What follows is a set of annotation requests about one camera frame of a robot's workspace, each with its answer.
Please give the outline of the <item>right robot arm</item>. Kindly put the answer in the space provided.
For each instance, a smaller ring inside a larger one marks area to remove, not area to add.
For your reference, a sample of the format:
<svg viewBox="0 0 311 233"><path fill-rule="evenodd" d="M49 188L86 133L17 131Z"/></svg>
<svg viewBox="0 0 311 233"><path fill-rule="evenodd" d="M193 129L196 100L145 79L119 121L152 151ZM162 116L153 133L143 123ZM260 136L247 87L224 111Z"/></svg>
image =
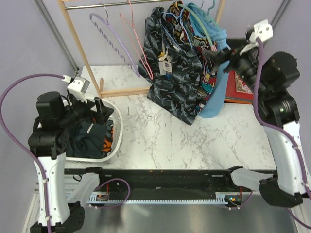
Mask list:
<svg viewBox="0 0 311 233"><path fill-rule="evenodd" d="M225 73L234 71L253 92L257 121L264 128L276 165L276 173L261 173L235 166L227 170L223 187L239 186L259 192L271 206L292 208L308 196L311 180L300 147L300 115L288 87L299 78L296 59L279 51L266 62L259 49L240 54L240 49L203 50L203 57Z"/></svg>

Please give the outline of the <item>light blue wire hanger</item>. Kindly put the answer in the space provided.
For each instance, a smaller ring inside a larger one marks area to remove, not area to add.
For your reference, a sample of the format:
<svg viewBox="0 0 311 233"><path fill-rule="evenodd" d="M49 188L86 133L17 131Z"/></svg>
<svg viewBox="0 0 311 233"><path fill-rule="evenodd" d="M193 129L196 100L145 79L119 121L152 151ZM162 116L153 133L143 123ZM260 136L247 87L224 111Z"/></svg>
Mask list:
<svg viewBox="0 0 311 233"><path fill-rule="evenodd" d="M192 31L190 29L190 19L188 11L178 5L170 5L168 9L161 13L168 32L178 45L188 45L194 48L192 42Z"/></svg>

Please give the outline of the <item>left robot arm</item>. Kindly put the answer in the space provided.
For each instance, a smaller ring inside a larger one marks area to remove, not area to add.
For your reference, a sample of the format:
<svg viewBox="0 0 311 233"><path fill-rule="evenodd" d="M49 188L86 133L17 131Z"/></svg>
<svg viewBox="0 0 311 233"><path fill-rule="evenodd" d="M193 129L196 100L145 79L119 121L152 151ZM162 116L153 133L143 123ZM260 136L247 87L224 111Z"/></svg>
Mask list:
<svg viewBox="0 0 311 233"><path fill-rule="evenodd" d="M73 233L82 228L84 206L94 190L105 189L99 168L87 168L71 196L66 195L66 158L99 160L112 152L116 109L102 99L80 100L56 91L40 95L38 117L28 144L35 157L40 215L33 233Z"/></svg>

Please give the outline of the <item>dark leaf-print shorts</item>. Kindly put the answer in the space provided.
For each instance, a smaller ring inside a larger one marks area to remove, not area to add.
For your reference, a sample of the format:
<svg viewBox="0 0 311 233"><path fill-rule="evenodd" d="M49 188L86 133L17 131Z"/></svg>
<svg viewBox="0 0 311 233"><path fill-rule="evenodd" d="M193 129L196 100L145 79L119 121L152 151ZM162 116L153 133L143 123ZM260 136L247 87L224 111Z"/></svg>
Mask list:
<svg viewBox="0 0 311 233"><path fill-rule="evenodd" d="M176 43L165 26L162 12L163 7L155 7L145 19L143 49L154 78L149 78L141 63L138 70L151 84L148 99L179 120L192 125L197 116L197 92L202 64L195 49ZM165 55L172 58L172 73L161 76L158 59Z"/></svg>

